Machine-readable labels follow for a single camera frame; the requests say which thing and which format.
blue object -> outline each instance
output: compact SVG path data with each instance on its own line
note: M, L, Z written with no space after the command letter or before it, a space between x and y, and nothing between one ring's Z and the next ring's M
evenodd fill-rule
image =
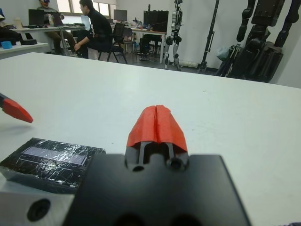
M4 49L9 49L9 48L12 48L13 45L11 44L10 41L3 41L1 42L1 46L4 48Z

black tape-wrapped box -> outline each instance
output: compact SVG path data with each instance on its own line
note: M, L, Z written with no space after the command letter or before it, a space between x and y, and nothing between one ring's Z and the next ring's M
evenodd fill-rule
M56 194L74 194L102 148L32 138L0 163L9 180Z

window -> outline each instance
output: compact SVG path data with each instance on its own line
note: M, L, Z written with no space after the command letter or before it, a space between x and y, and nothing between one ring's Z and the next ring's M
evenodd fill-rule
M80 10L79 0L57 0L58 10L67 16L80 16L82 12ZM110 6L109 4L93 2L94 8L110 18Z

office chair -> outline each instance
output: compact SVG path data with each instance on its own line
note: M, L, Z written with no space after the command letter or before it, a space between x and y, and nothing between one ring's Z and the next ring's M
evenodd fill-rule
M124 32L124 24L116 23L113 35L111 35L114 39L114 42L111 45L110 49L108 49L108 50L99 50L98 51L99 52L98 60L100 59L100 56L101 56L102 53L109 53L108 58L107 58L107 62L108 62L109 59L110 59L111 53L113 53L117 63L119 63L115 53L120 53L123 56L124 61L126 62L126 64L128 64L127 59L126 59L126 57L124 55L124 52L123 52L123 48L120 46L120 44L124 44L124 42L123 42L123 32Z
M133 41L133 31L132 31L132 29L126 27L124 29L124 32L123 32L123 38L127 39L127 40L123 41L124 44L125 44L125 52L127 52L127 48L126 48L127 45L131 45L132 46L132 50L133 50L134 49L133 48L134 41Z

white table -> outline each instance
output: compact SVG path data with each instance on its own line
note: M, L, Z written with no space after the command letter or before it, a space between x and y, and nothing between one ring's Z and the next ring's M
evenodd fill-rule
M141 34L153 34L153 35L158 35L162 37L161 41L161 52L160 52L160 64L163 62L163 52L164 52L164 47L165 47L165 36L166 32L154 32L154 31L149 31L146 29L138 29L138 28L133 28L133 27L126 27L130 28L133 33L141 33Z
M85 27L80 27L80 26L43 27L43 28L32 28L32 29L24 27L22 29L11 29L11 30L18 32L20 34L25 34L25 33L35 33L35 32L58 32L62 28L67 31L85 30Z
M142 110L163 104L189 154L223 156L253 226L301 221L301 89L37 53L0 68L1 93L34 118L0 114L0 160L32 137L124 153Z
M43 28L22 28L22 29L11 29L12 31L18 32L20 34L26 34L26 33L36 33L36 32L60 32L61 38L62 38L62 44L65 55L69 56L69 51L67 48L67 44L65 42L65 39L63 38L63 31L79 31L79 30L85 30L85 27L81 26L62 26L62 27L43 27Z
M17 42L15 46L10 49L3 49L0 47L0 59L13 57L25 53L43 53L44 47L47 47L47 43L38 42L36 45L22 46L20 42Z

